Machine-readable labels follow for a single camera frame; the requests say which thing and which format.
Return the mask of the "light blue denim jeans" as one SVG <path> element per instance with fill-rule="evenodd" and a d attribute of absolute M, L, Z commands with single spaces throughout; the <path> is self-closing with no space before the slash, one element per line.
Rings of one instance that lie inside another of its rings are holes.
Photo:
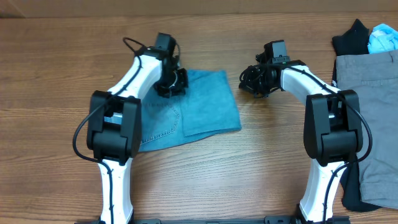
<path fill-rule="evenodd" d="M 189 70 L 186 94 L 163 98 L 150 89 L 142 101 L 140 152 L 157 151 L 241 130 L 227 73 Z"/>

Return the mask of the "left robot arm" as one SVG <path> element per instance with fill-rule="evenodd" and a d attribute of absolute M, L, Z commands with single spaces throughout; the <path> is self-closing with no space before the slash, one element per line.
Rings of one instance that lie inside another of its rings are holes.
<path fill-rule="evenodd" d="M 86 144 L 101 172 L 103 210 L 98 223 L 133 223 L 131 166 L 142 139 L 142 100 L 153 88 L 164 98 L 184 95 L 188 88 L 180 68 L 177 41 L 158 33 L 153 46 L 141 45 L 127 74 L 108 91 L 95 91 L 83 124 Z"/>

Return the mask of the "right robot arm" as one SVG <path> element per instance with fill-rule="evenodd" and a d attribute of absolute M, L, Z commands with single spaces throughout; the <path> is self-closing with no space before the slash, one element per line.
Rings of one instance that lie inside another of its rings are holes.
<path fill-rule="evenodd" d="M 334 216 L 333 202 L 343 172 L 363 147 L 367 124 L 357 93 L 332 87 L 301 60 L 291 60 L 283 40 L 265 44 L 256 61 L 240 75 L 239 88 L 255 98 L 277 90 L 294 95 L 305 107 L 303 144 L 311 159 L 295 215 L 267 216 L 265 223 L 349 223 L 349 217 Z"/>

